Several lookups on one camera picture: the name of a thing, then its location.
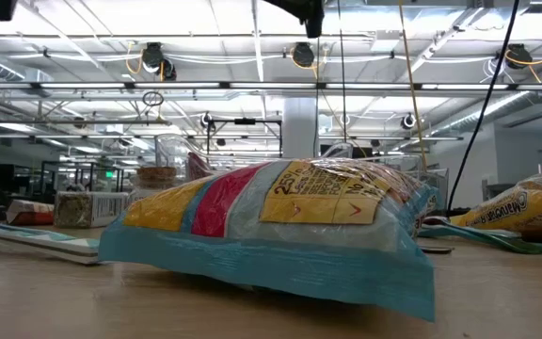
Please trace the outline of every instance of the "black cable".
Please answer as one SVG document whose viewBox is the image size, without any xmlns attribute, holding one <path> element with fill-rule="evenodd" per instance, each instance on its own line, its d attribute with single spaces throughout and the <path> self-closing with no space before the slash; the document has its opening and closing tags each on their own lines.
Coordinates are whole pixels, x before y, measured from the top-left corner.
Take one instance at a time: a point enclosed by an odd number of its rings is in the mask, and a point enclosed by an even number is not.
<svg viewBox="0 0 542 339">
<path fill-rule="evenodd" d="M 482 124 L 482 120 L 485 117 L 485 111 L 486 111 L 486 108 L 488 107 L 490 96 L 493 93 L 493 88 L 495 87 L 495 83 L 497 82 L 497 78 L 499 77 L 499 71 L 501 70 L 503 59 L 505 58 L 505 53 L 507 52 L 507 45 L 509 44 L 509 38 L 511 37 L 512 30 L 514 29 L 514 21 L 516 20 L 516 14 L 518 13 L 518 6 L 519 6 L 519 0 L 514 0 L 514 6 L 512 7 L 512 15 L 511 15 L 511 18 L 509 19 L 509 25 L 507 26 L 507 32 L 505 33 L 505 39 L 503 40 L 503 47 L 499 54 L 499 62 L 497 63 L 497 68 L 495 69 L 495 73 L 493 74 L 493 77 L 490 80 L 490 85 L 488 86 L 488 92 L 486 93 L 485 102 L 483 103 L 482 109 L 480 110 L 480 116 L 478 117 L 478 122 L 476 122 L 476 127 L 474 128 L 474 132 L 471 134 L 470 143 L 468 144 L 468 148 L 466 149 L 466 152 L 463 155 L 463 159 L 461 160 L 461 166 L 459 166 L 459 172 L 457 173 L 457 178 L 455 179 L 455 182 L 453 184 L 453 189 L 451 190 L 451 196 L 449 197 L 449 204 L 447 206 L 447 211 L 446 211 L 447 218 L 451 214 L 451 207 L 453 205 L 453 198 L 455 196 L 455 191 L 457 190 L 457 185 L 459 184 L 459 179 L 461 179 L 461 174 L 463 173 L 463 169 L 466 166 L 468 155 L 470 155 L 471 145 L 474 143 L 474 140 L 476 139 L 476 135 L 478 134 L 478 131 L 480 131 L 480 125 Z"/>
<path fill-rule="evenodd" d="M 319 51 L 321 49 L 319 38 L 317 38 L 317 67 L 315 68 L 315 139 L 312 142 L 312 156 L 317 157 L 317 140 L 319 134 Z"/>
<path fill-rule="evenodd" d="M 343 65 L 343 130 L 344 142 L 346 142 L 346 80 L 344 79 L 344 42 L 343 42 L 343 18 L 340 11 L 340 0 L 338 0 L 338 23 L 340 25 L 340 57 Z"/>
</svg>

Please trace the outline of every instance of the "wooden table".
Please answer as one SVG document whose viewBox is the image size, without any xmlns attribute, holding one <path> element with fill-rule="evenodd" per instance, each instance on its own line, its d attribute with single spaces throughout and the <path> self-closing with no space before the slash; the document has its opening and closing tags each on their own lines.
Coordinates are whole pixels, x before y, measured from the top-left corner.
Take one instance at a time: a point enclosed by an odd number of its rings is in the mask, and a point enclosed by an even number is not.
<svg viewBox="0 0 542 339">
<path fill-rule="evenodd" d="M 542 255 L 421 241 L 455 247 L 431 255 L 434 324 L 374 306 L 248 292 L 137 264 L 80 266 L 0 245 L 0 338 L 542 338 Z"/>
</svg>

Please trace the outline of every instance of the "red stripe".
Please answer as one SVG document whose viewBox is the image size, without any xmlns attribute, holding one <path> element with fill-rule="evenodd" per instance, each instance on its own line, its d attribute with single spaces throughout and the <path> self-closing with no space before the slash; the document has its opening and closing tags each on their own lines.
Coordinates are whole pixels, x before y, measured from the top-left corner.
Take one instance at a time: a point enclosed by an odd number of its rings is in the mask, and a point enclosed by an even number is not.
<svg viewBox="0 0 542 339">
<path fill-rule="evenodd" d="M 231 204 L 264 165 L 234 170 L 216 179 L 198 206 L 192 234 L 225 236 L 225 220 Z"/>
</svg>

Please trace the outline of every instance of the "snack bag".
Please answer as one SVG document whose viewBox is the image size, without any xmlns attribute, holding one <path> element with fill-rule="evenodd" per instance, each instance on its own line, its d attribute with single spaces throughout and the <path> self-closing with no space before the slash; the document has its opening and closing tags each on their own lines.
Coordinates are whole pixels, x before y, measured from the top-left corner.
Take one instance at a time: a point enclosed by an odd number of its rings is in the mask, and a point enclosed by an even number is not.
<svg viewBox="0 0 542 339">
<path fill-rule="evenodd" d="M 413 238 L 435 194 L 363 161 L 268 162 L 134 202 L 100 259 L 433 319 L 433 269 Z"/>
<path fill-rule="evenodd" d="M 451 218 L 458 226 L 518 232 L 529 242 L 542 242 L 542 174 L 518 182 L 499 196 L 463 216 Z"/>
</svg>

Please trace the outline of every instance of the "yellow package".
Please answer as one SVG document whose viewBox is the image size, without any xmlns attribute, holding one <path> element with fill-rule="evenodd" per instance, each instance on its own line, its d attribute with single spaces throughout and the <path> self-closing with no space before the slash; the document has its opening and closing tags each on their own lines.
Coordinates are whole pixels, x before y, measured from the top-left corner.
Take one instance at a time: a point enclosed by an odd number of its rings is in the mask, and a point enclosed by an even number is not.
<svg viewBox="0 0 542 339">
<path fill-rule="evenodd" d="M 451 218 L 458 226 L 519 232 L 531 242 L 542 242 L 542 174 L 522 180 L 499 196 L 463 216 Z"/>
</svg>

